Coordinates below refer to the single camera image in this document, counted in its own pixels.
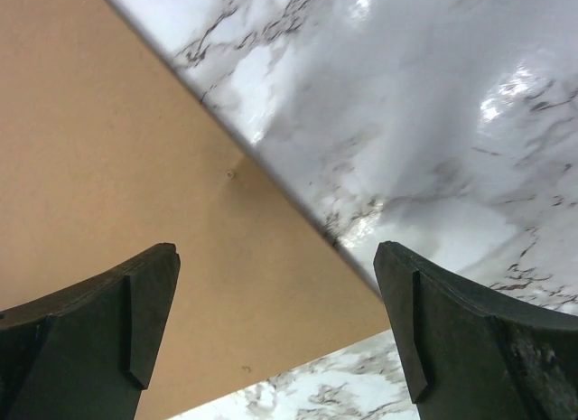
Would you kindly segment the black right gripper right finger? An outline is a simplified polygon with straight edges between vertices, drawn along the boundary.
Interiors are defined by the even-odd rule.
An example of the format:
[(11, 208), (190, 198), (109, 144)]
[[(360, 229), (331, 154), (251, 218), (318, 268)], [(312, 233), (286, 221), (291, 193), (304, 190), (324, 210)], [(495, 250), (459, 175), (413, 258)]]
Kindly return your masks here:
[(456, 275), (396, 242), (374, 258), (423, 419), (575, 419), (577, 318)]

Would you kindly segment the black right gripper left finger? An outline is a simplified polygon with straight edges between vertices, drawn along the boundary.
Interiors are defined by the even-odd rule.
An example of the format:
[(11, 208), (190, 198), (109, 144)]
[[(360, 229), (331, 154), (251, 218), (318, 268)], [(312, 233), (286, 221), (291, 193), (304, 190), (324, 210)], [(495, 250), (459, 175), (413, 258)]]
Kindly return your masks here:
[(1, 312), (3, 419), (132, 419), (148, 389), (181, 260), (160, 243)]

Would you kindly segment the brown fibreboard backing board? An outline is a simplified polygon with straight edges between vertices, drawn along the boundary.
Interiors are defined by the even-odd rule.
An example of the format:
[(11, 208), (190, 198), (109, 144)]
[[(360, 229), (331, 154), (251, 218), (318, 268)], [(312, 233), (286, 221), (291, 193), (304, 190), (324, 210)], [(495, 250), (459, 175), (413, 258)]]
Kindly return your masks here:
[(171, 242), (140, 419), (361, 341), (382, 303), (104, 0), (1, 0), (1, 305)]

